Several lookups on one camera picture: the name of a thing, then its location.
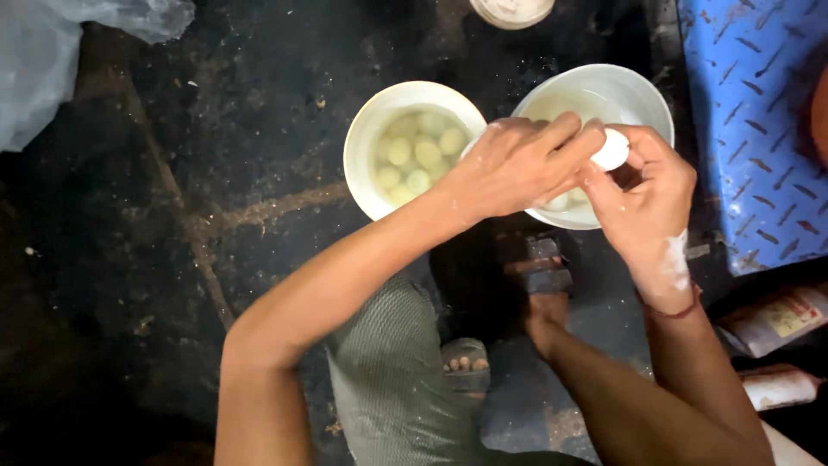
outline bowl rim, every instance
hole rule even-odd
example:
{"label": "bowl rim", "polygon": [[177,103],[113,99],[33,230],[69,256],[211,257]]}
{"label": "bowl rim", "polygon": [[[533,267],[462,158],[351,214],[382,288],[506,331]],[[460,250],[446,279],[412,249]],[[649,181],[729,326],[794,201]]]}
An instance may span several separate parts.
{"label": "bowl rim", "polygon": [[469,100],[468,97],[461,94],[458,90],[456,90],[454,88],[451,88],[447,85],[443,85],[443,84],[440,84],[440,83],[436,83],[434,81],[426,81],[426,80],[403,81],[403,82],[400,82],[400,83],[396,83],[395,85],[390,85],[390,86],[388,86],[387,88],[385,88],[383,90],[380,90],[377,94],[374,94],[370,99],[368,99],[368,101],[365,102],[365,104],[362,106],[362,108],[359,109],[359,112],[357,112],[357,114],[354,116],[354,119],[351,120],[351,125],[348,127],[348,134],[345,136],[345,143],[342,147],[342,166],[343,166],[343,172],[344,172],[344,175],[345,175],[345,184],[348,186],[348,191],[351,193],[351,197],[356,201],[357,206],[359,206],[359,209],[366,216],[368,216],[368,218],[370,218],[372,221],[377,221],[377,220],[385,217],[386,215],[388,215],[391,212],[395,211],[396,208],[393,207],[393,206],[389,206],[385,202],[385,205],[388,206],[388,211],[385,212],[382,215],[378,215],[376,209],[367,208],[368,203],[367,203],[367,200],[363,198],[362,191],[355,191],[354,189],[352,189],[352,186],[353,186],[352,182],[354,182],[354,180],[353,180],[354,174],[350,171],[349,165],[346,163],[345,158],[348,155],[348,146],[350,145],[351,136],[352,136],[352,133],[354,131],[354,126],[356,125],[356,122],[359,120],[359,118],[361,116],[363,116],[363,113],[365,113],[367,111],[366,109],[368,107],[370,107],[371,104],[376,99],[380,98],[381,96],[383,96],[385,94],[389,94],[391,92],[399,91],[401,88],[411,87],[411,86],[414,86],[414,85],[428,85],[430,87],[439,87],[439,88],[442,88],[443,90],[449,91],[452,94],[455,94],[458,98],[460,98],[461,100],[464,100],[465,102],[467,102],[471,109],[474,109],[475,112],[477,112],[475,116],[480,117],[480,121],[483,122],[484,126],[487,124],[486,118],[483,116],[483,113],[480,112],[480,109],[477,108],[477,105],[475,105],[471,100]]}
{"label": "bowl rim", "polygon": [[[645,78],[644,76],[641,76],[639,73],[635,72],[634,70],[630,70],[629,68],[626,68],[624,66],[611,65],[609,63],[591,63],[591,64],[588,64],[588,65],[577,66],[577,67],[575,67],[571,70],[564,71],[563,73],[560,73],[559,75],[552,76],[548,80],[545,80],[541,84],[539,84],[535,89],[530,91],[529,94],[527,94],[526,97],[524,97],[523,100],[521,100],[520,103],[517,104],[517,107],[515,107],[515,110],[512,112],[512,114],[510,116],[518,117],[519,116],[518,114],[520,112],[522,112],[523,110],[525,110],[526,107],[529,105],[529,102],[533,101],[537,97],[538,94],[543,92],[543,90],[545,88],[549,87],[549,85],[554,83],[559,78],[561,78],[563,76],[566,76],[566,75],[569,75],[569,74],[575,74],[575,73],[578,73],[578,72],[583,72],[584,70],[587,70],[587,69],[592,69],[592,70],[594,70],[594,69],[614,70],[614,71],[617,71],[617,72],[620,72],[620,73],[624,73],[626,75],[634,76],[636,79],[642,81],[645,84],[645,87],[648,87],[649,89],[651,89],[653,91],[653,93],[658,96],[658,101],[661,103],[662,107],[666,110],[667,115],[669,115],[670,118],[668,119],[668,123],[669,123],[669,128],[670,128],[670,134],[669,134],[669,140],[667,142],[670,144],[670,147],[672,147],[672,148],[674,148],[676,146],[676,125],[673,122],[673,117],[672,117],[672,112],[670,111],[670,106],[667,105],[667,101],[664,99],[664,96],[662,95],[661,91],[659,91],[658,88],[652,82],[650,82],[647,78]],[[539,221],[542,221],[543,223],[546,223],[547,225],[557,226],[559,228],[564,228],[566,230],[589,231],[589,230],[598,230],[598,229],[601,228],[600,223],[597,226],[582,226],[582,227],[577,227],[577,228],[573,228],[571,226],[563,226],[563,225],[560,225],[560,224],[556,223],[556,221],[553,221],[553,220],[550,220],[549,218],[544,217],[543,215],[541,215],[541,213],[539,211],[537,211],[537,209],[526,209],[525,212],[527,214],[529,214],[530,216],[532,216],[533,218],[535,218]]]}

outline white plastic bag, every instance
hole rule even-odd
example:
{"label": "white plastic bag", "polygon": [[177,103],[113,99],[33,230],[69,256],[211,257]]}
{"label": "white plastic bag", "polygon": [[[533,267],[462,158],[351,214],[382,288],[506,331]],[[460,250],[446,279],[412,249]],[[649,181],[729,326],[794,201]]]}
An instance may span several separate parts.
{"label": "white plastic bag", "polygon": [[0,0],[0,152],[23,150],[71,100],[81,22],[155,43],[194,16],[191,0]]}

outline white container lid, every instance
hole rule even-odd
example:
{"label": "white container lid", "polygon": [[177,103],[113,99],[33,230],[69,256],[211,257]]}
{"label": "white container lid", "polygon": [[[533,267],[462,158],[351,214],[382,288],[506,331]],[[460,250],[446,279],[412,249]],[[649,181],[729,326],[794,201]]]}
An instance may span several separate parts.
{"label": "white container lid", "polygon": [[549,16],[555,0],[469,0],[487,23],[501,29],[523,29]]}

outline person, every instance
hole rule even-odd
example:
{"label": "person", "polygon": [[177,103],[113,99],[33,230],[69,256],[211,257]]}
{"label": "person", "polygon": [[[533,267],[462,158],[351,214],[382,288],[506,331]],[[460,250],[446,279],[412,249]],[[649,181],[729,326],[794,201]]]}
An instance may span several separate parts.
{"label": "person", "polygon": [[312,464],[295,366],[326,338],[336,407],[359,465],[582,464],[486,449],[447,385],[434,310],[397,273],[492,216],[581,186],[646,309],[655,383],[570,335],[548,306],[526,331],[580,407],[605,464],[773,464],[759,419],[690,282],[681,247],[695,171],[650,128],[630,141],[640,183],[591,161],[604,125],[501,119],[431,190],[309,260],[258,299],[224,344],[215,464]]}

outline green pants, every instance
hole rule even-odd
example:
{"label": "green pants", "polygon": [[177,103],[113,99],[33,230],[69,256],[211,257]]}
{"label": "green pants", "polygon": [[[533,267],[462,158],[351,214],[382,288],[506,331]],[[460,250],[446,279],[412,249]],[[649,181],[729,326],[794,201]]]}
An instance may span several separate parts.
{"label": "green pants", "polygon": [[327,341],[336,409],[359,466],[588,464],[486,449],[472,407],[443,375],[436,315],[399,275]]}

